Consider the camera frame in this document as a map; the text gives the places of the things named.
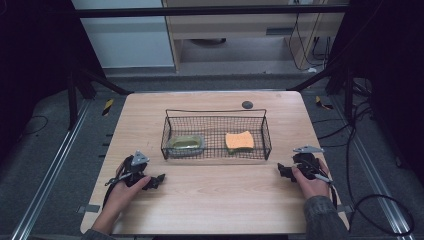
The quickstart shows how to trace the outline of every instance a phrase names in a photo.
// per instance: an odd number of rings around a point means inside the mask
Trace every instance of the wooden tabletop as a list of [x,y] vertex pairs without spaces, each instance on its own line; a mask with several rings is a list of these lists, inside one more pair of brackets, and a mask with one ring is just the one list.
[[[272,143],[268,160],[239,158],[168,159],[161,153],[166,109],[266,109]],[[127,97],[90,199],[102,205],[119,164],[140,150],[150,158],[146,175],[166,178],[142,191],[121,215],[114,234],[295,234],[305,232],[303,195],[280,176],[277,163],[293,164],[294,148],[319,147],[298,92],[137,93]],[[324,159],[322,153],[314,153]],[[99,213],[86,212],[81,231]],[[345,215],[340,214],[346,223]]]

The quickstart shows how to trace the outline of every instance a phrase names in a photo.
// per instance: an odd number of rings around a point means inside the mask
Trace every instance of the black wire basket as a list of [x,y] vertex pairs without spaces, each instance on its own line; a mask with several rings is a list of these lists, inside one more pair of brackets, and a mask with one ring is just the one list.
[[[225,143],[226,134],[239,134],[245,131],[249,131],[252,135],[254,147],[237,151],[228,149]],[[250,158],[267,160],[271,149],[265,109],[166,110],[161,143],[161,151],[165,159]]]

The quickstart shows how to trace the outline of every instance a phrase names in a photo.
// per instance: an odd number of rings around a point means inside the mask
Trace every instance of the gray floor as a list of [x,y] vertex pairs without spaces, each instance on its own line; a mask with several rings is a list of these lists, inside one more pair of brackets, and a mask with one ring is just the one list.
[[[305,81],[313,74],[295,67],[282,38],[227,39],[227,42],[221,45],[199,45],[198,42],[186,41],[184,47],[181,69],[178,73],[150,73],[143,77],[110,78],[110,80],[125,89],[137,92],[283,90]],[[337,109],[328,110],[316,105],[316,96],[321,96],[324,103],[333,106],[338,106],[343,99],[343,93],[331,97],[325,96],[323,92],[325,84],[324,79],[302,92],[318,137],[344,126],[342,114]],[[113,134],[125,101],[125,96],[120,96],[98,84],[94,86],[98,92],[95,100],[83,101],[79,97],[79,106],[87,104],[88,111],[55,178],[55,183],[42,204],[43,207],[31,231],[33,236],[65,239],[65,236],[78,238],[81,235],[79,225],[83,214],[77,210],[89,201],[103,157],[107,152],[107,144],[111,140],[110,134]],[[111,111],[108,116],[102,116],[105,102],[111,98],[114,99]],[[364,100],[366,99],[363,97],[355,97],[355,103]],[[66,92],[57,93],[40,101],[34,110],[35,117],[28,123],[27,134],[23,135],[9,155],[11,164],[1,169],[0,236],[4,236],[5,239],[13,233],[23,218],[66,137],[67,107]],[[396,167],[390,146],[378,124],[372,119],[372,114],[365,115],[357,124],[357,135],[351,145],[349,161],[346,157],[346,146],[335,147],[346,143],[348,134],[347,130],[341,131],[332,137],[320,140],[321,145],[325,146],[325,157],[342,202],[351,203],[348,184],[356,201],[366,195],[381,192],[379,188],[384,187],[383,192],[388,192],[409,209],[416,225],[412,236],[397,238],[376,229],[357,214],[352,224],[352,238],[424,239],[424,211],[421,208],[421,203],[424,202],[423,187],[412,171]],[[375,172],[369,174],[370,163],[364,161],[364,158],[370,159],[371,167],[376,169]],[[346,178],[347,163],[349,163],[349,179]],[[372,220],[391,230],[391,226],[397,222],[388,220],[391,219],[391,212],[383,210],[386,209],[385,205],[390,203],[373,199],[364,203],[361,209]],[[302,239],[303,236],[290,236],[290,238]]]

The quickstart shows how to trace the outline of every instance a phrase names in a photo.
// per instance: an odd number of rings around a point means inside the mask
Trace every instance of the sleeve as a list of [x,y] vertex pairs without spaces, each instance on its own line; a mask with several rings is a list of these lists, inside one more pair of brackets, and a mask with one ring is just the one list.
[[88,229],[87,232],[82,235],[81,240],[115,240],[115,238],[93,229]]
[[345,224],[328,197],[309,198],[303,211],[306,218],[306,239],[349,239]]

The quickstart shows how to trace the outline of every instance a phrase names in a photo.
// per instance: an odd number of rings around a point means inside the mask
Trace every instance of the sponge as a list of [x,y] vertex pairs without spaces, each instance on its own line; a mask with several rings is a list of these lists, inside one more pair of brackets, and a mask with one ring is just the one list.
[[255,143],[252,134],[249,131],[245,131],[238,134],[226,133],[225,145],[227,146],[228,152],[234,154],[236,151],[253,150]]

